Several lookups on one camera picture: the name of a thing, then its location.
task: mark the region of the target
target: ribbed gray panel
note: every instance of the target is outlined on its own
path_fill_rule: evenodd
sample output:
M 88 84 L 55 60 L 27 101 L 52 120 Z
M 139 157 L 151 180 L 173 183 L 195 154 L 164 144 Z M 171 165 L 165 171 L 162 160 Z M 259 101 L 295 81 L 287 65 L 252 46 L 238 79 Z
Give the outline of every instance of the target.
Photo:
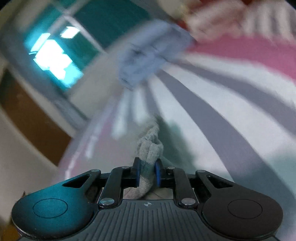
M 101 210 L 88 227 L 63 240 L 230 241 L 208 229 L 195 211 L 178 208 L 173 200 L 123 200 L 117 208 Z

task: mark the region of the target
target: folded blue garment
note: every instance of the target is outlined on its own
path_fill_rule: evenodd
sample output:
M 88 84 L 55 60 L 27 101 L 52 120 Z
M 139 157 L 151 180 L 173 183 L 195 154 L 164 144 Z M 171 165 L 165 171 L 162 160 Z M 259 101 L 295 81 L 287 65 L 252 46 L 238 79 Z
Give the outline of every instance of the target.
M 178 25 L 162 20 L 146 23 L 127 41 L 119 55 L 119 80 L 133 89 L 156 73 L 168 61 L 173 61 L 194 39 Z

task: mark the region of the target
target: crosshair logo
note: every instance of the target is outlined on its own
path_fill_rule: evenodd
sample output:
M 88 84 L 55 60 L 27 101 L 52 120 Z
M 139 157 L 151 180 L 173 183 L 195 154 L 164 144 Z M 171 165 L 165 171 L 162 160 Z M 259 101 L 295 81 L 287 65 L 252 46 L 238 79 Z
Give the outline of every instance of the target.
M 144 205 L 145 205 L 146 207 L 150 207 L 150 206 L 152 205 L 152 203 L 150 203 L 150 202 L 146 202 L 146 203 L 144 203 Z

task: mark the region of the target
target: pink stripe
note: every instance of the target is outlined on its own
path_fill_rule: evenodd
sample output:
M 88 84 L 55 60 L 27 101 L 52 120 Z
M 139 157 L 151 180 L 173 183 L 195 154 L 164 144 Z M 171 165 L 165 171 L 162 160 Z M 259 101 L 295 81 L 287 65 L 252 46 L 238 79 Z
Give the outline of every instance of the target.
M 196 43 L 188 51 L 251 60 L 280 71 L 296 82 L 296 45 L 282 40 L 223 36 L 209 43 Z

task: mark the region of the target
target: brown wooden panel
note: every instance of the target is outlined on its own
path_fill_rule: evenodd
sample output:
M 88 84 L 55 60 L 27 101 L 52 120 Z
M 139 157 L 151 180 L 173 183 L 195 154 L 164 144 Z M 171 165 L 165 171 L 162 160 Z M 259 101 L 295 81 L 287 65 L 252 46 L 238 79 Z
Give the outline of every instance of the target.
M 0 84 L 0 104 L 23 135 L 58 165 L 71 137 L 30 98 L 8 70 Z

